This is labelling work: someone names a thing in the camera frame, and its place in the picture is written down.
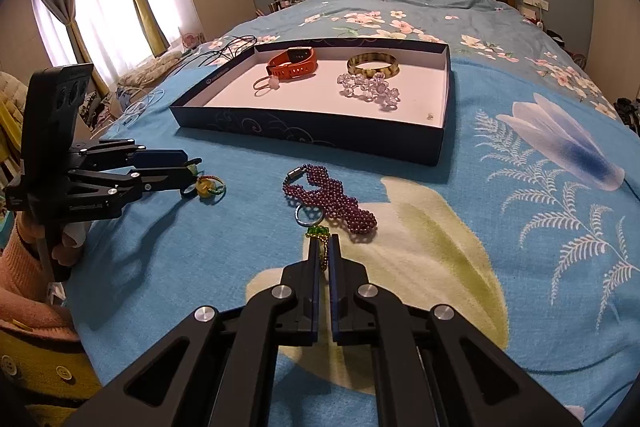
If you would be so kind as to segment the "left forearm pink sleeve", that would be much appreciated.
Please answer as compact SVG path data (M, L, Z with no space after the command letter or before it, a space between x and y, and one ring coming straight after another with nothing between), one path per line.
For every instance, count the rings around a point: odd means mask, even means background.
M19 213L1 251L1 328L41 340L78 341L70 312L44 302L48 283L28 249L37 232L29 230Z

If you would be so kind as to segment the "left hand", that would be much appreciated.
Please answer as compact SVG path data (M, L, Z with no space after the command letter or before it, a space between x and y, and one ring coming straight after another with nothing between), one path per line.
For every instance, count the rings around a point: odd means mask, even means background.
M47 229L43 225L40 225L29 212L20 211L16 215L16 229L21 241L35 253L38 253L39 245L46 247L50 258L63 267L71 267L84 253L90 225L91 222L75 222L66 225L58 238L58 243L49 246Z

